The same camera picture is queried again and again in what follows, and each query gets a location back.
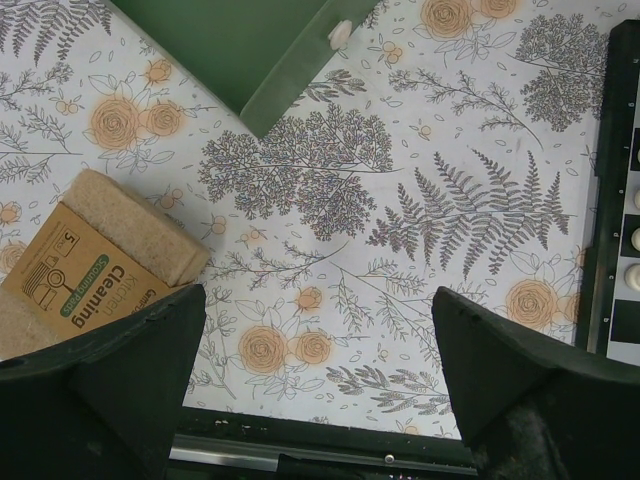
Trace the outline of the black white chess board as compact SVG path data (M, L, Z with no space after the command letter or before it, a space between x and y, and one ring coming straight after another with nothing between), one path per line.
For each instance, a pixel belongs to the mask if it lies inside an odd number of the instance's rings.
M609 359L639 364L639 292L624 281L639 263L630 242L639 228L639 22L610 34L594 166L596 204L586 250L576 345Z

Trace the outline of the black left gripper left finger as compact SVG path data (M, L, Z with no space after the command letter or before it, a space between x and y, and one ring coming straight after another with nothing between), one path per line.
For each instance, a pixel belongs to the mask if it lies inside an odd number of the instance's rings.
M1 364L4 479L161 479L206 320L202 286Z

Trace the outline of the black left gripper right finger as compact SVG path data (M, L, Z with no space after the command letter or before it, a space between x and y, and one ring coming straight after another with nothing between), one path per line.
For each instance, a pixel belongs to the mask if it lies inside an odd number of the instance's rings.
M432 319L456 424L482 479L636 479L639 369L446 287Z

